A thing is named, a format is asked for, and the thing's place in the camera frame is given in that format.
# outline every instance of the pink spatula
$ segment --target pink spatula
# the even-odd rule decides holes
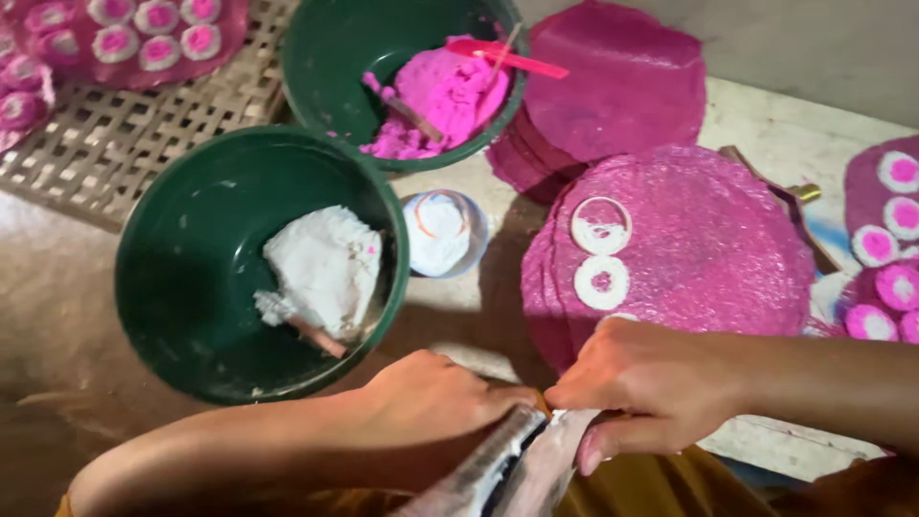
[[[454,40],[447,44],[447,50],[467,57],[483,57],[494,62],[502,61],[503,58],[504,64],[554,79],[563,79],[568,75],[568,71],[560,66],[508,53],[504,44],[498,41]]]

